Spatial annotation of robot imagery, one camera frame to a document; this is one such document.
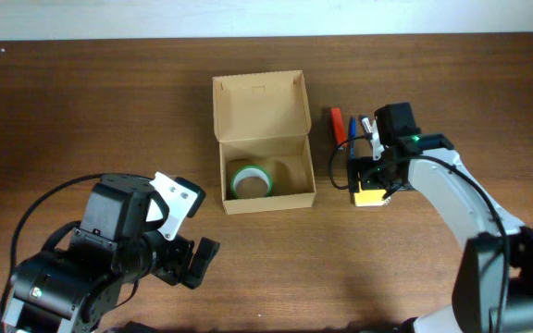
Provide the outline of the yellow sticky note pad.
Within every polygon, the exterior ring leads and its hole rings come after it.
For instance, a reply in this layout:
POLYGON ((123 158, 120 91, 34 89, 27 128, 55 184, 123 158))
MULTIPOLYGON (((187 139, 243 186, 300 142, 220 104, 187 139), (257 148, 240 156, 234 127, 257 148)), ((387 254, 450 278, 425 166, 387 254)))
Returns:
POLYGON ((359 183, 359 191, 353 194, 353 204, 356 207, 379 207, 389 202, 386 189, 373 182, 359 183))

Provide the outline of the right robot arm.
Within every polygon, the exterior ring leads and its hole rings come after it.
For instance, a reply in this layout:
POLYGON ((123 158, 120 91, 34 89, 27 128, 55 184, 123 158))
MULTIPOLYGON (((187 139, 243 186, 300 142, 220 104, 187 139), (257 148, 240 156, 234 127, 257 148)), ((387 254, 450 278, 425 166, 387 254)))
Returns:
POLYGON ((463 249, 450 304, 397 331, 533 331, 533 228, 488 194, 444 134, 423 133, 409 104, 385 105, 360 124, 372 153, 348 161, 349 191, 378 191, 382 203, 421 193, 463 249))

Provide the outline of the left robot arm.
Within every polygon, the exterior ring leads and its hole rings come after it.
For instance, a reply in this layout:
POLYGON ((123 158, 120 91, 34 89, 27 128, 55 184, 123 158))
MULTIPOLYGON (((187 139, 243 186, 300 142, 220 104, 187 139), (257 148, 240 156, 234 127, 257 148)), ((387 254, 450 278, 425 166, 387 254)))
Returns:
POLYGON ((162 173, 94 174, 82 219, 68 222, 34 256, 18 262, 13 234, 10 272, 0 301, 0 332, 94 332, 122 305, 126 284, 152 275, 169 286, 198 288, 219 250, 208 238, 178 233, 205 191, 162 173))

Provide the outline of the green tape roll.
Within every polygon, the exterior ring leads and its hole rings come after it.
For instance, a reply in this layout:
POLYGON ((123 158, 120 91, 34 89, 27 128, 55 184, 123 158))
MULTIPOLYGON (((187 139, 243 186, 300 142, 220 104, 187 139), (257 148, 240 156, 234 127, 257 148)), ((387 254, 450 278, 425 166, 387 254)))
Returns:
POLYGON ((272 192, 272 179, 260 166, 249 165, 238 169, 232 176, 230 190, 236 199, 268 197, 272 192))

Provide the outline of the brown cardboard box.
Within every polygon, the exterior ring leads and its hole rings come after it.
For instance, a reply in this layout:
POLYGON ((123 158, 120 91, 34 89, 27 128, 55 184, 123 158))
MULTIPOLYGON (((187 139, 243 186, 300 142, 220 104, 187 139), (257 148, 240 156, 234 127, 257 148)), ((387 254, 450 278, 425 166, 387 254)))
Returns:
POLYGON ((301 70, 214 77, 213 118, 226 214, 313 205, 316 182, 308 137, 312 121, 301 70), (270 175, 268 197, 233 197, 231 178, 249 165, 270 175))

